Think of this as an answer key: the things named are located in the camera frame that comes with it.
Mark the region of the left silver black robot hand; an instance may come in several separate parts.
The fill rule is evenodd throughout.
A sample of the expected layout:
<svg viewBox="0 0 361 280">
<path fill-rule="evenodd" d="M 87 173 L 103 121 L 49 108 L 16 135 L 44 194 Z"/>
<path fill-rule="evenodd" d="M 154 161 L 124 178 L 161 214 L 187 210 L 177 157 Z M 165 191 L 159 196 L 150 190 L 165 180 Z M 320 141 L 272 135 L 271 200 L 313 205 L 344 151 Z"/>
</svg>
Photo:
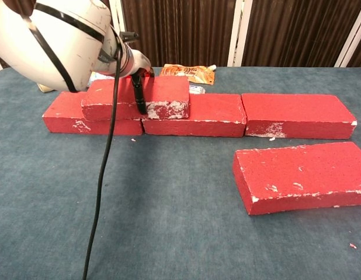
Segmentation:
<svg viewBox="0 0 361 280">
<path fill-rule="evenodd" d="M 149 77 L 149 80 L 147 81 L 146 87 L 143 88 L 143 78 L 145 78 L 146 76 Z M 145 102 L 144 90 L 147 89 L 147 92 L 152 90 L 155 81 L 154 70 L 152 67 L 149 70 L 140 68 L 137 72 L 130 75 L 130 77 L 131 77 L 131 84 L 133 85 L 133 89 L 134 89 L 134 96 L 135 96 L 137 108 L 140 114 L 146 115 L 147 105 Z"/>
</svg>

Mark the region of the orange spout pouch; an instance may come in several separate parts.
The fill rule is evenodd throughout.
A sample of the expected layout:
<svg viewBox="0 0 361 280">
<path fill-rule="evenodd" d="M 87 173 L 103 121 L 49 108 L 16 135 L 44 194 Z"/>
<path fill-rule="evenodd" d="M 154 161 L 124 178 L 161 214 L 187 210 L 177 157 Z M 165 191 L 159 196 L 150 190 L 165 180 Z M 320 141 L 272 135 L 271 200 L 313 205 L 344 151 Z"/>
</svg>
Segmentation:
<svg viewBox="0 0 361 280">
<path fill-rule="evenodd" d="M 192 83 L 213 85 L 216 69 L 216 65 L 183 66 L 179 64 L 165 64 L 162 67 L 160 76 L 185 76 Z"/>
</svg>

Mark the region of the blue felt table cover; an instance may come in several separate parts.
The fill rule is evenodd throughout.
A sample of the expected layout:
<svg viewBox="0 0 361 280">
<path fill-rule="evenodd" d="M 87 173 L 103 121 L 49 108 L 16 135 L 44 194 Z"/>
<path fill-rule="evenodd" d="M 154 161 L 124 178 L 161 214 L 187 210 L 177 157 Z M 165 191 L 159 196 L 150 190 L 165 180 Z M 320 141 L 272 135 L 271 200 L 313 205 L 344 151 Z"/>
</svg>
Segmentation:
<svg viewBox="0 0 361 280">
<path fill-rule="evenodd" d="M 52 134 L 56 93 L 0 71 L 0 280 L 81 280 L 106 145 Z M 361 206 L 249 216 L 238 149 L 311 139 L 118 136 L 89 280 L 361 280 Z"/>
</svg>

